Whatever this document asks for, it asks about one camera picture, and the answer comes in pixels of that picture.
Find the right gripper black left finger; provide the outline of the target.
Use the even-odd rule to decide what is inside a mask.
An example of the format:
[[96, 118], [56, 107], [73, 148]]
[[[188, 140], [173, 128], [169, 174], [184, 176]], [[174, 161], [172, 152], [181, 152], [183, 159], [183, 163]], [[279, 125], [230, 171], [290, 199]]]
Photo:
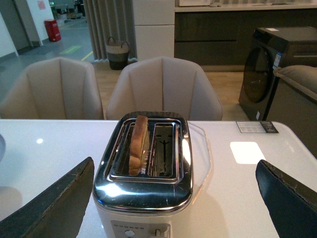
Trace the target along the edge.
[[2, 238], [75, 238], [90, 200], [94, 161], [86, 158], [0, 223]]

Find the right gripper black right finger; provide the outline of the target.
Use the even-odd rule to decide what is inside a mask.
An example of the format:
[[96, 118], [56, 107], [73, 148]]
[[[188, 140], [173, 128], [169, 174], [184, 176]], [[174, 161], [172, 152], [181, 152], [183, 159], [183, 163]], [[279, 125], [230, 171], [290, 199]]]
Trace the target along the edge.
[[256, 180], [273, 225], [281, 238], [317, 236], [317, 192], [260, 160]]

